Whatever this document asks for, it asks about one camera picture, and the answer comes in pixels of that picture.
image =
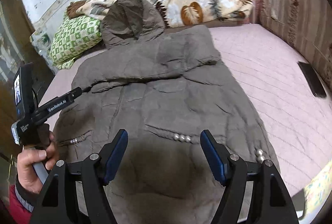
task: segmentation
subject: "red sleeve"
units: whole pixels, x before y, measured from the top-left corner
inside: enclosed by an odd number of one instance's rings
[[[9,213],[17,224],[28,224],[30,221],[31,213],[17,199],[15,185],[11,185],[9,189]]]

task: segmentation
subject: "smartphone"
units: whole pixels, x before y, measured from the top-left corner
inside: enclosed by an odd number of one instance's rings
[[[304,62],[298,62],[298,65],[301,68],[301,71],[303,72],[313,95],[315,97],[325,98],[326,92],[313,67]]]

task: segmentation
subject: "brown heart-shaped leaf print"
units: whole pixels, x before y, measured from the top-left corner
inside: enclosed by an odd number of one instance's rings
[[[202,23],[202,8],[197,2],[192,2],[189,6],[183,6],[181,9],[181,19],[185,26]]]

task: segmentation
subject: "gray handle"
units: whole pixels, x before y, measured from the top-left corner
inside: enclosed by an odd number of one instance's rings
[[[46,171],[45,166],[41,162],[34,163],[32,164],[32,166],[34,167],[34,170],[38,175],[39,179],[41,180],[42,184],[44,184],[46,178],[49,176],[49,173]]]

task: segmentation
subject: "display screen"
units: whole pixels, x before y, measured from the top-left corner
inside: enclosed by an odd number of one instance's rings
[[[18,75],[14,82],[14,93],[16,105],[21,101],[20,76]]]

